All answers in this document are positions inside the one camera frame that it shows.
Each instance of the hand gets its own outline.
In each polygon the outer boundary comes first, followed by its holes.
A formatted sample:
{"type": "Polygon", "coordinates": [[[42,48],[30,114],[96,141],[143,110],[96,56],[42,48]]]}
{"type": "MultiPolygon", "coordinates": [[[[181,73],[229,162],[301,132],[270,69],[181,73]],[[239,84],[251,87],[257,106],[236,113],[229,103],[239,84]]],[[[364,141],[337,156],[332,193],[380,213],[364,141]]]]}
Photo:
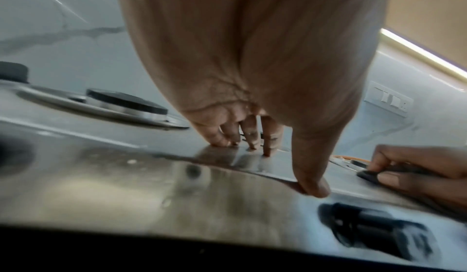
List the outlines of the hand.
{"type": "Polygon", "coordinates": [[[264,154],[293,128],[294,174],[325,197],[328,158],[361,97],[386,0],[120,0],[159,90],[212,145],[264,154]]]}
{"type": "Polygon", "coordinates": [[[383,171],[392,163],[409,163],[439,175],[383,172],[378,181],[413,195],[426,195],[467,207],[467,149],[464,147],[400,147],[378,145],[368,166],[383,171]]]}

